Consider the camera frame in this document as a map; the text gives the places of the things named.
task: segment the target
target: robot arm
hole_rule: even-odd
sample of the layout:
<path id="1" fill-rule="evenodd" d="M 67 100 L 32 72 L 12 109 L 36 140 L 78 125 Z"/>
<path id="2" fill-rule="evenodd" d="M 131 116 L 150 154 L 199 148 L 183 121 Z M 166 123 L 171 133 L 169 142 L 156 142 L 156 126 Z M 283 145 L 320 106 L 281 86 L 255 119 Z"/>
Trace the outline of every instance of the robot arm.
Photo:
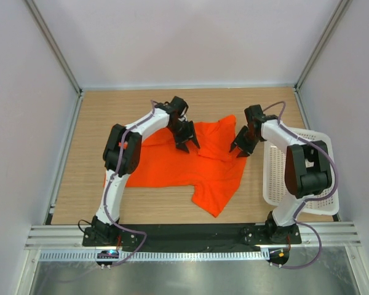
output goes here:
<path id="1" fill-rule="evenodd" d="M 288 193 L 279 206 L 268 215 L 266 227 L 273 242 L 286 239 L 295 225 L 298 208 L 304 199 L 319 195 L 332 184 L 329 161 L 314 147 L 299 141 L 296 134 L 289 134 L 278 121 L 277 116 L 267 116 L 260 105 L 250 106 L 245 110 L 247 126 L 243 126 L 231 144 L 231 150 L 240 149 L 238 157 L 248 157 L 259 141 L 270 141 L 286 155 L 284 181 Z M 313 144 L 328 153 L 323 141 Z M 313 163 L 306 167 L 306 162 Z"/>
<path id="2" fill-rule="evenodd" d="M 145 139 L 158 130 L 168 127 L 173 134 L 177 149 L 189 153 L 186 146 L 186 142 L 189 140 L 200 148 L 194 123 L 186 118 L 187 110 L 187 103 L 175 96 L 170 103 L 157 103 L 149 114 L 134 123 L 126 126 L 116 124 L 112 127 L 103 153 L 106 168 L 103 197 L 100 207 L 92 219 L 92 227 L 85 231 L 83 242 L 85 246 L 101 242 L 108 244 L 117 237 L 117 229 L 113 226 L 111 219 L 115 222 L 119 220 L 123 191 L 130 174 L 139 164 L 141 144 Z M 119 163 L 122 144 L 123 152 Z M 108 181 L 111 178 L 112 183 L 109 190 L 106 191 Z M 111 219 L 106 215 L 104 208 L 105 196 L 106 209 Z"/>

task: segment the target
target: wooden board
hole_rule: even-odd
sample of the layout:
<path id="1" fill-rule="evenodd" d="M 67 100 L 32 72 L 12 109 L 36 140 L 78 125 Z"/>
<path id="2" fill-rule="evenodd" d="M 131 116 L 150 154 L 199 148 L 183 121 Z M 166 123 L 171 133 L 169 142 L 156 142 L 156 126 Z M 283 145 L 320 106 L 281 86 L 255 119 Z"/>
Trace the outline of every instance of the wooden board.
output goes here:
<path id="1" fill-rule="evenodd" d="M 52 224 L 76 224 L 91 220 L 100 204 L 105 175 L 102 153 L 111 127 L 131 123 L 148 113 L 150 100 L 170 101 L 180 96 L 189 104 L 188 118 L 195 122 L 216 122 L 234 114 L 237 132 L 245 125 L 244 109 L 251 104 L 267 107 L 285 100 L 283 121 L 303 128 L 300 111 L 291 88 L 231 88 L 179 90 L 126 90 L 87 92 L 81 106 L 71 149 L 63 175 Z M 268 114 L 278 114 L 280 106 Z M 159 189 L 127 188 L 121 205 L 121 223 L 173 224 L 264 222 L 274 207 L 262 197 L 263 144 L 247 158 L 240 188 L 226 208 L 214 218 L 191 201 L 192 186 Z M 331 216 L 302 214 L 302 221 L 332 221 Z"/>

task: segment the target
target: laundry basket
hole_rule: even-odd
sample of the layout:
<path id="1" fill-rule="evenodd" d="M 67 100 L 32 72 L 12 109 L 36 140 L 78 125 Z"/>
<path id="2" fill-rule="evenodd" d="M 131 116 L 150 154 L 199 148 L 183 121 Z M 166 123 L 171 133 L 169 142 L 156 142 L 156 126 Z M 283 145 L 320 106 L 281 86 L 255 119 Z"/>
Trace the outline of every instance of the laundry basket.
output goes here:
<path id="1" fill-rule="evenodd" d="M 309 140 L 322 140 L 328 146 L 329 156 L 333 159 L 331 139 L 329 136 L 315 132 L 312 130 L 290 128 L 299 136 Z M 273 144 L 266 141 L 264 143 L 264 181 L 263 181 L 263 197 L 268 204 L 277 206 L 282 197 L 287 193 L 287 188 L 284 183 L 284 170 L 285 170 L 285 154 L 281 152 Z M 335 175 L 331 168 L 332 173 L 332 185 L 329 189 L 325 189 L 322 194 L 316 195 L 316 197 L 324 197 L 327 195 L 335 183 Z M 311 201 L 306 203 L 306 207 L 303 212 L 318 214 L 318 215 L 334 215 L 339 211 L 339 197 L 338 191 L 336 191 L 332 197 L 323 201 Z"/>

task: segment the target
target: orange t-shirt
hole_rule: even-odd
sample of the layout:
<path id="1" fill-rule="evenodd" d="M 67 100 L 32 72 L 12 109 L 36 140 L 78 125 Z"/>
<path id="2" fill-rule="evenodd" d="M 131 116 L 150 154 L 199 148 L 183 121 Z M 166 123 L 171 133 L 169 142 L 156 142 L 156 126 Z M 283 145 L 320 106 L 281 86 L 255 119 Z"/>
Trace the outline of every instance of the orange t-shirt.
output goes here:
<path id="1" fill-rule="evenodd" d="M 192 185 L 192 201 L 217 217 L 238 189 L 246 164 L 246 158 L 229 153 L 235 124 L 234 115 L 216 123 L 195 123 L 200 149 L 189 141 L 190 154 L 175 148 L 167 128 L 159 130 L 143 142 L 140 163 L 127 187 Z"/>

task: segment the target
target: purple cable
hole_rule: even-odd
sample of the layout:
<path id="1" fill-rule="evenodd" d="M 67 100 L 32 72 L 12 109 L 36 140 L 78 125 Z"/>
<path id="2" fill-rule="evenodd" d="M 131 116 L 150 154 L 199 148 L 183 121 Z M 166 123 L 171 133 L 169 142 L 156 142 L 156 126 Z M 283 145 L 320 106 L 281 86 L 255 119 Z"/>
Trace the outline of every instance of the purple cable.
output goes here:
<path id="1" fill-rule="evenodd" d="M 108 181 L 108 184 L 106 185 L 106 189 L 104 191 L 104 197 L 103 197 L 103 206 L 104 206 L 104 211 L 105 211 L 105 214 L 106 216 L 108 217 L 109 221 L 112 222 L 112 224 L 114 226 L 116 226 L 117 228 L 121 229 L 121 230 L 125 230 L 126 232 L 130 232 L 132 234 L 140 234 L 140 235 L 143 235 L 143 240 L 141 241 L 141 243 L 139 244 L 139 246 L 130 254 L 128 255 L 126 258 L 122 259 L 121 261 L 118 261 L 118 262 L 115 262 L 115 263 L 112 263 L 112 266 L 115 267 L 115 266 L 119 266 L 123 263 L 125 263 L 127 260 L 129 260 L 132 256 L 134 256 L 134 254 L 136 252 L 138 252 L 141 247 L 143 246 L 143 244 L 145 243 L 146 241 L 146 238 L 148 236 L 148 234 L 146 232 L 142 232 L 142 231 L 138 231 L 138 230 L 133 230 L 133 229 L 128 229 L 124 226 L 121 226 L 120 224 L 116 223 L 115 220 L 113 220 L 113 218 L 111 217 L 111 215 L 109 214 L 108 212 L 108 209 L 106 208 L 107 207 L 107 204 L 106 204 L 106 198 L 107 198 L 107 195 L 108 195 L 108 190 L 111 186 L 111 183 L 113 181 L 113 178 L 117 175 L 117 173 L 119 172 L 119 169 L 120 169 L 120 166 L 121 166 L 121 162 L 122 162 L 122 158 L 123 158 L 123 149 L 124 149 L 124 142 L 125 142 L 125 137 L 127 136 L 127 134 L 129 134 L 129 132 L 131 130 L 133 130 L 135 127 L 145 123 L 146 121 L 150 120 L 153 115 L 154 115 L 154 111 L 155 111 L 155 108 L 154 108 L 154 105 L 156 104 L 155 101 L 151 101 L 152 102 L 152 113 L 145 119 L 143 119 L 141 122 L 137 123 L 137 124 L 134 124 L 133 126 L 131 126 L 130 128 L 128 128 L 124 133 L 123 133 L 123 136 L 122 136 L 122 139 L 121 139 L 121 148 L 120 148 L 120 151 L 119 151 L 119 158 L 117 160 L 117 167 L 116 167 L 116 171 L 114 174 L 111 175 L 111 177 L 109 178 L 109 181 Z M 87 274 L 93 272 L 94 270 L 97 270 L 99 269 L 99 267 L 96 267 L 96 268 L 92 268 L 92 269 L 89 269 L 87 271 L 85 271 L 84 273 L 78 275 L 76 278 L 72 278 L 70 280 L 55 280 L 57 283 L 72 283 L 76 280 L 79 280 L 80 278 L 83 278 L 84 276 L 86 276 Z M 38 289 L 38 292 L 37 292 L 37 295 L 40 295 L 41 292 L 42 292 L 42 289 L 44 287 L 44 285 L 46 284 L 46 281 L 47 279 L 50 277 L 50 272 L 48 272 L 48 274 L 46 275 L 44 281 L 42 281 L 41 283 L 41 286 L 40 288 Z"/>
<path id="2" fill-rule="evenodd" d="M 104 191 L 104 197 L 103 197 L 103 206 L 104 206 L 104 212 L 106 214 L 106 217 L 108 217 L 109 221 L 111 221 L 111 223 L 116 226 L 118 229 L 121 229 L 121 230 L 125 230 L 126 232 L 130 232 L 132 234 L 138 234 L 138 235 L 143 235 L 143 239 L 141 241 L 141 243 L 138 245 L 138 247 L 130 254 L 128 255 L 126 258 L 122 259 L 121 261 L 118 261 L 118 262 L 115 262 L 115 263 L 112 263 L 112 266 L 115 267 L 115 266 L 119 266 L 123 263 L 125 263 L 127 260 L 129 260 L 132 256 L 134 256 L 134 254 L 136 252 L 138 252 L 141 247 L 143 246 L 143 244 L 145 243 L 146 241 L 146 238 L 148 237 L 148 234 L 146 232 L 143 232 L 143 231 L 140 231 L 140 230 L 133 230 L 133 229 L 128 229 L 124 226 L 121 226 L 120 224 L 118 224 L 117 222 L 115 222 L 115 220 L 113 220 L 113 218 L 111 217 L 111 215 L 109 214 L 109 211 L 107 209 L 107 204 L 106 204 L 106 198 L 107 198 L 107 195 L 108 195 L 108 190 L 111 186 L 111 183 L 113 182 L 113 179 L 114 177 L 117 175 L 117 173 L 119 172 L 119 169 L 121 167 L 121 163 L 122 163 L 122 158 L 123 158 L 123 150 L 124 150 L 124 143 L 125 143 L 125 137 L 127 136 L 127 134 L 129 134 L 129 132 L 131 130 L 133 130 L 134 128 L 136 128 L 137 126 L 147 122 L 148 120 L 150 120 L 153 115 L 154 115 L 154 111 L 155 111 L 155 108 L 154 108 L 154 104 L 156 104 L 155 101 L 151 101 L 152 102 L 152 113 L 146 117 L 145 119 L 141 120 L 139 123 L 137 124 L 134 124 L 132 125 L 130 128 L 126 129 L 126 131 L 123 133 L 122 135 L 122 140 L 121 140 L 121 148 L 120 148 L 120 151 L 119 151 L 119 158 L 117 160 L 117 165 L 116 165 L 116 171 L 114 174 L 111 175 L 111 177 L 109 178 L 109 181 L 108 181 L 108 184 L 106 185 L 106 189 Z"/>
<path id="3" fill-rule="evenodd" d="M 303 209 L 303 207 L 306 206 L 306 203 L 307 202 L 310 202 L 310 201 L 316 201 L 316 202 L 318 202 L 318 201 L 323 201 L 323 200 L 326 200 L 326 199 L 332 197 L 332 195 L 338 189 L 339 174 L 338 174 L 338 169 L 337 169 L 335 163 L 333 162 L 332 158 L 321 147 L 318 147 L 314 143 L 312 143 L 312 142 L 310 142 L 310 141 L 308 141 L 308 140 L 306 140 L 306 139 L 304 139 L 302 137 L 299 137 L 297 134 L 295 134 L 294 132 L 292 132 L 291 130 L 289 130 L 287 127 L 281 125 L 280 120 L 282 118 L 282 114 L 283 114 L 283 112 L 285 110 L 285 107 L 286 107 L 285 101 L 279 101 L 277 103 L 274 103 L 274 104 L 268 106 L 263 111 L 265 112 L 266 110 L 268 110 L 271 107 L 276 106 L 278 104 L 283 104 L 282 110 L 280 111 L 280 114 L 279 114 L 279 116 L 277 118 L 278 126 L 281 129 L 283 129 L 286 133 L 288 133 L 289 135 L 295 137 L 297 140 L 302 141 L 303 143 L 308 144 L 312 148 L 318 150 L 324 157 L 327 158 L 327 160 L 329 161 L 329 163 L 330 163 L 330 165 L 331 165 L 331 167 L 333 169 L 333 172 L 335 174 L 335 183 L 334 183 L 334 185 L 332 187 L 332 190 L 329 192 L 329 194 L 327 194 L 326 196 L 321 197 L 321 198 L 308 198 L 308 199 L 305 199 L 303 201 L 303 203 L 298 207 L 298 209 L 296 209 L 296 211 L 294 212 L 294 215 L 293 215 L 293 218 L 294 218 L 295 223 L 297 223 L 297 224 L 299 224 L 301 226 L 306 226 L 306 227 L 310 228 L 310 230 L 312 230 L 314 232 L 315 236 L 317 237 L 317 239 L 319 241 L 319 250 L 318 250 L 316 256 L 310 262 L 308 262 L 306 264 L 303 264 L 303 265 L 298 265 L 298 266 L 285 266 L 285 265 L 279 265 L 279 264 L 276 264 L 276 263 L 272 263 L 272 265 L 277 266 L 277 267 L 281 267 L 283 269 L 303 269 L 303 268 L 305 268 L 307 266 L 311 266 L 313 263 L 315 263 L 316 260 L 318 260 L 318 258 L 320 257 L 321 251 L 322 251 L 322 243 L 321 243 L 321 238 L 320 238 L 319 233 L 312 226 L 310 226 L 309 224 L 303 223 L 303 222 L 299 222 L 299 221 L 296 220 L 296 218 L 299 215 L 299 213 L 301 212 L 301 210 Z"/>

